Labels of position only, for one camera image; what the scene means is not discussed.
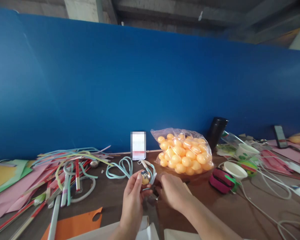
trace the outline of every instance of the finger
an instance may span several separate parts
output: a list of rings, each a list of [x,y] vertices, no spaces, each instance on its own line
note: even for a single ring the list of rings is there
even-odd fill
[[[138,173],[136,182],[134,184],[134,187],[133,187],[131,193],[132,194],[140,194],[141,185],[142,185],[142,176],[141,176],[141,173]]]
[[[138,175],[138,173],[141,173],[142,171],[143,171],[143,170],[140,170],[140,171],[134,173],[134,174],[129,178],[129,180],[128,180],[128,182],[127,182],[127,186],[126,186],[126,188],[125,188],[125,190],[124,190],[124,194],[125,194],[125,195],[131,193],[131,191],[132,191],[132,189],[133,189],[133,187],[134,187],[134,184],[136,183],[137,175]]]

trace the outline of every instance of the pink pouch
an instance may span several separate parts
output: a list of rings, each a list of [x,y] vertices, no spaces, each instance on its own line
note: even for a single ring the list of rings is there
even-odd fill
[[[230,173],[223,171],[221,168],[215,168],[209,179],[210,185],[222,194],[228,193],[234,187],[234,183],[227,179],[224,175],[233,178]]]

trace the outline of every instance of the black bottle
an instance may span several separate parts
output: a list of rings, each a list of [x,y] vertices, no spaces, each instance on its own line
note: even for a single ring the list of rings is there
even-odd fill
[[[229,120],[222,117],[214,117],[211,123],[210,129],[207,134],[207,141],[211,148],[211,151],[214,152],[215,147],[218,144],[218,141],[226,128]]]

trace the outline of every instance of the hand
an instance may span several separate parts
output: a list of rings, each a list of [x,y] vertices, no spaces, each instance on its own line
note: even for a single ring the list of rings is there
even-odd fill
[[[161,183],[161,187],[156,186],[160,197],[173,209],[181,212],[187,202],[191,201],[193,196],[187,191],[179,177],[163,173],[157,175],[156,181]]]
[[[129,232],[129,238],[135,239],[139,231],[141,220],[143,216],[142,202],[146,196],[152,194],[152,190],[144,190],[150,188],[151,184],[147,186],[142,185],[142,176],[140,170],[133,174],[127,183],[123,194],[122,214],[119,227],[124,232]]]

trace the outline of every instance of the paper cup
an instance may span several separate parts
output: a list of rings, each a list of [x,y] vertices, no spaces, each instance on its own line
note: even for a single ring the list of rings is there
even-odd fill
[[[260,152],[254,147],[251,147],[244,143],[240,143],[233,157],[237,160],[248,160],[259,153]]]
[[[223,170],[230,173],[237,182],[241,182],[242,179],[248,176],[247,172],[242,167],[232,162],[225,162]]]

